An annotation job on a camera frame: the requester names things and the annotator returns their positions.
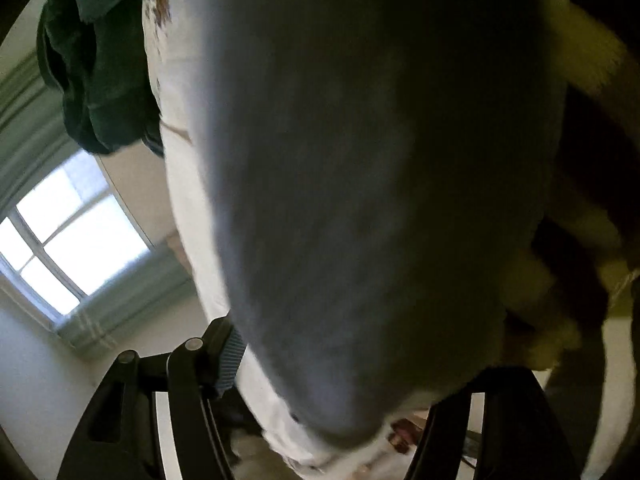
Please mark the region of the window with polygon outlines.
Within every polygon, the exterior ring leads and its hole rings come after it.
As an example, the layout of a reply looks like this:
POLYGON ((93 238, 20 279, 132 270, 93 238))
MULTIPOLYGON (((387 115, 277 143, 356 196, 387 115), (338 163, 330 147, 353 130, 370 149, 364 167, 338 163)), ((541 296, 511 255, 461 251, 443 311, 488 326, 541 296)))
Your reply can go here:
POLYGON ((79 151, 1 218, 1 266, 58 320, 150 252, 98 160, 79 151))

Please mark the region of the left teal curtain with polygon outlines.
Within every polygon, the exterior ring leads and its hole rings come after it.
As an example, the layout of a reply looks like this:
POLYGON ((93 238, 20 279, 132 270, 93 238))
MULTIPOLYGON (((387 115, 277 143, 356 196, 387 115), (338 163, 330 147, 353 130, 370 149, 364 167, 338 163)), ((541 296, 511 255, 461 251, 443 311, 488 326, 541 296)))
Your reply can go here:
POLYGON ((78 356, 97 359, 155 315, 195 294, 189 271, 168 245, 160 244, 56 322, 53 331, 78 356))

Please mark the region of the dark green blanket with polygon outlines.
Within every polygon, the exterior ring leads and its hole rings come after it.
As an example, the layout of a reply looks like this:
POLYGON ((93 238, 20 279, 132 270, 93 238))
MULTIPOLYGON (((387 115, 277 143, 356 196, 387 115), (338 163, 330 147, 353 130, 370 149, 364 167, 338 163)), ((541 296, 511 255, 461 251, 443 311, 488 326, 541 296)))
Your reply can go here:
POLYGON ((46 85, 62 94, 66 133, 86 152, 111 155, 138 142, 163 156, 160 111, 149 81, 143 0, 47 0, 37 30, 46 85))

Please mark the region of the white pants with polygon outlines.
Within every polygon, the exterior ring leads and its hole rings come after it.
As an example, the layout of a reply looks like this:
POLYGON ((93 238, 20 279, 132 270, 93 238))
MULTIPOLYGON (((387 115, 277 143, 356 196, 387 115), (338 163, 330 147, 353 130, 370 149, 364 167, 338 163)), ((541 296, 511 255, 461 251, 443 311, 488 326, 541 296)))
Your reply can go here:
POLYGON ((503 352, 555 135, 544 0, 166 0, 163 118, 302 468, 503 352))

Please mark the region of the right teal curtain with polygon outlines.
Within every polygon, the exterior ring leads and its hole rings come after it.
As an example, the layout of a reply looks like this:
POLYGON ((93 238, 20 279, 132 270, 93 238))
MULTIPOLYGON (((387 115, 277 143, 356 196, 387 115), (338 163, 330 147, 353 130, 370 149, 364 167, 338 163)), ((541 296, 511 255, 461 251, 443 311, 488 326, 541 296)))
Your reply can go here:
POLYGON ((1 81, 0 142, 2 216, 78 150, 64 127, 62 96, 44 83, 34 52, 1 81))

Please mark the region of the floral bed sheet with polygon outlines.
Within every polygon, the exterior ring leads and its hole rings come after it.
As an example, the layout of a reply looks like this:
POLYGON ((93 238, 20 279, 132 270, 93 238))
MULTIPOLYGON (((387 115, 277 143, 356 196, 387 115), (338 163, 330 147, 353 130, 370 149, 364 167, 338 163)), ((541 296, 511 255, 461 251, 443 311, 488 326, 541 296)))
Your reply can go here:
POLYGON ((160 118, 160 143, 168 152, 177 138, 190 142, 198 88, 198 20, 194 0, 143 0, 146 64, 160 118))

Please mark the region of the teal curtain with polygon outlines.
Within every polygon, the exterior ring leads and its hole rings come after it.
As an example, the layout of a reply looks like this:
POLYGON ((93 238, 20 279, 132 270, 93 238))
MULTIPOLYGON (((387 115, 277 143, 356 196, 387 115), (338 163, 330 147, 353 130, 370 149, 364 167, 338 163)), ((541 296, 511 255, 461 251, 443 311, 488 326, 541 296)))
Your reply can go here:
POLYGON ((62 96, 44 83, 34 52, 1 81, 0 142, 2 216, 78 150, 64 127, 62 96))
POLYGON ((78 356, 97 359, 155 315, 195 294, 189 271, 168 245, 160 244, 56 322, 53 331, 78 356))

